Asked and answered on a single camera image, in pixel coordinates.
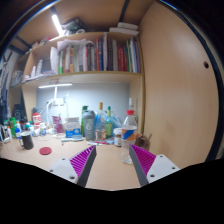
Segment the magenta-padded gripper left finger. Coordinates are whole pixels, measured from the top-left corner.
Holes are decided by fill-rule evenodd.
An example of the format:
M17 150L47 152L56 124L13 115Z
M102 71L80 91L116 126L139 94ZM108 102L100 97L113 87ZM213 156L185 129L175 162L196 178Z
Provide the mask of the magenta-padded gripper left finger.
M85 187L96 157L96 147L90 146L71 158L57 161L49 172L67 181Z

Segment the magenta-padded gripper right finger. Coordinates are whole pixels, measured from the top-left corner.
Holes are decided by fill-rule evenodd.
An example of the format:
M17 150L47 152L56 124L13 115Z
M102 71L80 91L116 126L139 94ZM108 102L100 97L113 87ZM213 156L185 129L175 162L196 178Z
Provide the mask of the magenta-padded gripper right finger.
M164 154L154 155L133 144L129 147L129 154L141 186L179 171L179 168Z

